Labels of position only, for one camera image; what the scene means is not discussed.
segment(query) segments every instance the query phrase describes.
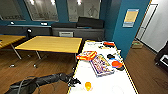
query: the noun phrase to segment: tabletop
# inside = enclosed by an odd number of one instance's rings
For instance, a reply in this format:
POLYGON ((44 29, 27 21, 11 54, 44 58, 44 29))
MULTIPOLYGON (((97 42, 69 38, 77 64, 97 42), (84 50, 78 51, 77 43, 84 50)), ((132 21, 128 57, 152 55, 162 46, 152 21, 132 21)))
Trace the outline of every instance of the tabletop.
POLYGON ((15 35, 0 35, 0 40, 1 41, 1 45, 0 45, 0 49, 8 46, 14 42, 17 42, 23 38, 25 38, 26 36, 15 36, 15 35))
MULTIPOLYGON (((100 49, 98 46, 103 46, 102 42, 86 42, 83 51, 96 51, 97 54, 102 54, 107 60, 107 54, 115 54, 115 58, 122 61, 121 56, 116 47, 110 49, 100 49)), ((78 62, 75 78, 81 81, 81 84, 76 84, 71 87, 69 94, 136 94, 137 90, 130 75, 125 67, 125 70, 119 71, 114 69, 114 74, 97 77, 93 68, 88 61, 80 60, 78 62), (91 91, 86 91, 85 83, 91 82, 91 91)))
POLYGON ((78 53, 82 38, 36 36, 15 49, 49 52, 78 53))

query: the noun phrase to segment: orange object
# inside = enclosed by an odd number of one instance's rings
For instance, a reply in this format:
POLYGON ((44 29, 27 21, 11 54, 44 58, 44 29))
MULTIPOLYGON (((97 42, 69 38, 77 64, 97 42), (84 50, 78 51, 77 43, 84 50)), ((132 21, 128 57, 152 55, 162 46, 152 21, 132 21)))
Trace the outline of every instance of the orange object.
POLYGON ((92 60, 95 56, 97 55, 96 51, 84 51, 80 53, 79 55, 76 56, 77 59, 80 60, 87 60, 90 61, 92 60))
POLYGON ((112 43, 112 42, 104 42, 103 44, 104 44, 104 45, 115 46, 115 44, 114 44, 114 43, 112 43))
POLYGON ((91 83, 90 83, 90 82, 86 82, 86 83, 85 83, 85 88, 86 88, 87 91, 90 91, 90 90, 91 90, 91 87, 92 87, 92 86, 91 86, 91 83))
POLYGON ((120 63, 119 61, 113 61, 111 65, 115 68, 121 68, 122 67, 122 63, 120 63))

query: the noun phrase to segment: white wall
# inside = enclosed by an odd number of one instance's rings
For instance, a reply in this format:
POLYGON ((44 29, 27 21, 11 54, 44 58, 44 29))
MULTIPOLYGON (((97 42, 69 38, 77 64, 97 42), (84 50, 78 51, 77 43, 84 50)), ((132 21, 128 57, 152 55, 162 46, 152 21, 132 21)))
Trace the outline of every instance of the white wall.
MULTIPOLYGON (((141 28, 136 38, 158 52, 168 41, 168 0, 152 0, 151 4, 158 4, 155 14, 144 35, 142 36, 145 29, 141 28)), ((146 26, 154 8, 154 5, 149 8, 141 27, 146 26)))

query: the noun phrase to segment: white table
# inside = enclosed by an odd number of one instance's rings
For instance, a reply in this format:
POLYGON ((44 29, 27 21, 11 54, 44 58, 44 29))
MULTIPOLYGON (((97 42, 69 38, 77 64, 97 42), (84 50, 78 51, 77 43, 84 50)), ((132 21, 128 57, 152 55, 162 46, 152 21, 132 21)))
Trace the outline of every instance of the white table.
MULTIPOLYGON (((97 51, 103 54, 107 59, 107 54, 118 53, 115 48, 100 49, 102 42, 86 42, 83 51, 97 51)), ((115 56, 118 60, 122 60, 119 54, 115 56)), ((78 78, 82 84, 75 85, 69 89, 69 94, 138 94, 127 69, 119 71, 115 69, 115 73, 103 77, 96 77, 91 65, 87 61, 79 61, 75 72, 75 78, 78 78), (92 90, 86 91, 85 82, 91 82, 92 90)))

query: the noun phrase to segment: black chair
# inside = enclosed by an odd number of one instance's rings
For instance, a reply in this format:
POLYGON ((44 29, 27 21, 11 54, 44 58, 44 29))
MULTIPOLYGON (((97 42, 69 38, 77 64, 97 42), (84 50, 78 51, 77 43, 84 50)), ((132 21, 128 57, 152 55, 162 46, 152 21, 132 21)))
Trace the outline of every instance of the black chair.
POLYGON ((160 65, 166 71, 168 71, 168 58, 165 58, 165 55, 168 55, 168 41, 166 45, 157 53, 154 59, 156 65, 160 65))

